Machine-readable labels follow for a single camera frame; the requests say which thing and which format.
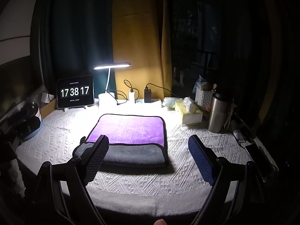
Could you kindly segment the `purple and grey towel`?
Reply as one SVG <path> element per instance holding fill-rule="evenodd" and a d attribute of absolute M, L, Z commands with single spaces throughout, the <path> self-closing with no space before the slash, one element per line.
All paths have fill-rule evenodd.
<path fill-rule="evenodd" d="M 160 168 L 169 165 L 165 121 L 159 116 L 103 114 L 87 137 L 73 150 L 96 142 L 100 135 L 109 140 L 103 164 L 130 168 Z"/>

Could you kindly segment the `stainless steel bottle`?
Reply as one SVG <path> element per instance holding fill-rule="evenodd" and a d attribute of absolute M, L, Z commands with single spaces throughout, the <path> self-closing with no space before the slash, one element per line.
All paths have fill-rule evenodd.
<path fill-rule="evenodd" d="M 208 121 L 208 130 L 219 133 L 228 114 L 228 102 L 220 94 L 215 92 L 211 100 L 211 111 Z"/>

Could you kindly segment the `yellow tissue box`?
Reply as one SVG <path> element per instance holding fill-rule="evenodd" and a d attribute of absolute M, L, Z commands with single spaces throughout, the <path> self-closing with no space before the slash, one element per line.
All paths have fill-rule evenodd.
<path fill-rule="evenodd" d="M 186 97 L 184 100 L 178 100 L 174 106 L 183 125 L 194 125 L 202 122 L 203 112 L 191 98 Z"/>

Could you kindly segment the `white perforated basket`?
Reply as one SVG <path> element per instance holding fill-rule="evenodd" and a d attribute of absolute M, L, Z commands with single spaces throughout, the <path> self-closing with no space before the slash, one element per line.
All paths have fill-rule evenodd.
<path fill-rule="evenodd" d="M 199 107 L 210 108 L 213 91 L 203 91 L 199 87 L 196 88 L 195 102 Z"/>

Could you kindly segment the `soft tissue pack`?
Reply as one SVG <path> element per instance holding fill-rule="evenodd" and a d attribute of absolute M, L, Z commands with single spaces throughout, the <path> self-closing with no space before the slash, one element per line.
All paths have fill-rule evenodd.
<path fill-rule="evenodd" d="M 183 98 L 180 97 L 165 97 L 162 106 L 166 107 L 167 109 L 175 109 L 175 103 L 183 101 Z"/>

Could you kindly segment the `tablet showing clock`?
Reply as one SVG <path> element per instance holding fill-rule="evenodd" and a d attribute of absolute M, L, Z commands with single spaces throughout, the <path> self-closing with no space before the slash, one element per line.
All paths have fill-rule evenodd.
<path fill-rule="evenodd" d="M 94 99 L 92 75 L 61 79 L 56 85 L 57 108 L 92 106 Z"/>

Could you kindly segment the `white LED desk lamp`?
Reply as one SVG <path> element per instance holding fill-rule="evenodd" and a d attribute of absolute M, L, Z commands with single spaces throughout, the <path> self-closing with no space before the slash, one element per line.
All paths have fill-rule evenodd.
<path fill-rule="evenodd" d="M 121 92 L 121 95 L 125 98 L 125 101 L 122 103 L 118 102 L 118 99 L 116 98 L 117 94 L 120 92 L 120 90 L 113 90 L 113 94 L 109 92 L 109 83 L 110 83 L 110 76 L 111 76 L 111 69 L 119 69 L 119 68 L 128 68 L 131 66 L 130 62 L 118 62 L 118 63 L 108 63 L 108 64 L 99 64 L 96 66 L 93 66 L 93 69 L 96 70 L 108 70 L 107 75 L 107 82 L 105 86 L 105 90 L 103 93 L 98 94 L 98 108 L 109 108 L 111 106 L 118 106 L 122 103 L 126 103 L 128 101 L 128 98 L 124 92 Z"/>

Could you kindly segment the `white USB charger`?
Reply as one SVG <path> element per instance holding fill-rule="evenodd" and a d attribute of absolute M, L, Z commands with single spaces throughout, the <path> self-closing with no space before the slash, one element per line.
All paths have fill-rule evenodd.
<path fill-rule="evenodd" d="M 133 88 L 131 88 L 130 91 L 129 91 L 129 102 L 131 104 L 135 103 L 135 91 L 134 91 Z"/>

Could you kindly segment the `white power strip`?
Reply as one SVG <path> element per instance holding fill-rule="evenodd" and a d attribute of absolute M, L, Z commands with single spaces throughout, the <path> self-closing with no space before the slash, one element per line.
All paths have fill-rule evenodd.
<path fill-rule="evenodd" d="M 145 99 L 137 99 L 135 100 L 135 104 L 154 104 L 154 105 L 160 105 L 162 104 L 162 101 L 160 99 L 151 99 L 151 100 L 145 100 Z"/>

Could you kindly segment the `black power adapter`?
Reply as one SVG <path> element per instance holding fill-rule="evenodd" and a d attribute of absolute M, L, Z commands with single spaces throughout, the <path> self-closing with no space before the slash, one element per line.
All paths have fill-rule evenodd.
<path fill-rule="evenodd" d="M 152 102 L 152 91 L 148 87 L 144 89 L 144 102 L 151 103 Z"/>

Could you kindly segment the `dark green curtain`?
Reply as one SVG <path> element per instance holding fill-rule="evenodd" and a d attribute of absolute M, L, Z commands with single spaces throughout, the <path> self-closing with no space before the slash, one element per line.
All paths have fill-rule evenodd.
<path fill-rule="evenodd" d="M 113 62 L 112 0 L 37 0 L 41 66 L 46 89 L 56 94 L 60 79 L 92 75 L 103 93 Z"/>

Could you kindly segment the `yellow curtain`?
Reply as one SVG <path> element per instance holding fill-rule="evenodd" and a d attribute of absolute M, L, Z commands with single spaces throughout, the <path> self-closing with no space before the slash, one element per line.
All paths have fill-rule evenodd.
<path fill-rule="evenodd" d="M 144 97 L 147 83 L 153 98 L 169 96 L 172 87 L 171 46 L 167 0 L 113 0 L 112 43 L 115 62 L 130 62 L 115 71 L 117 89 L 127 92 L 129 80 Z"/>

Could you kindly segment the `white wall plug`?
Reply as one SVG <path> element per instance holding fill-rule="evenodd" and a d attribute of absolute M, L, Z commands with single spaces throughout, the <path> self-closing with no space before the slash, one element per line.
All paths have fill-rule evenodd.
<path fill-rule="evenodd" d="M 43 92 L 41 96 L 41 102 L 45 104 L 49 104 L 52 100 L 54 100 L 54 95 Z"/>

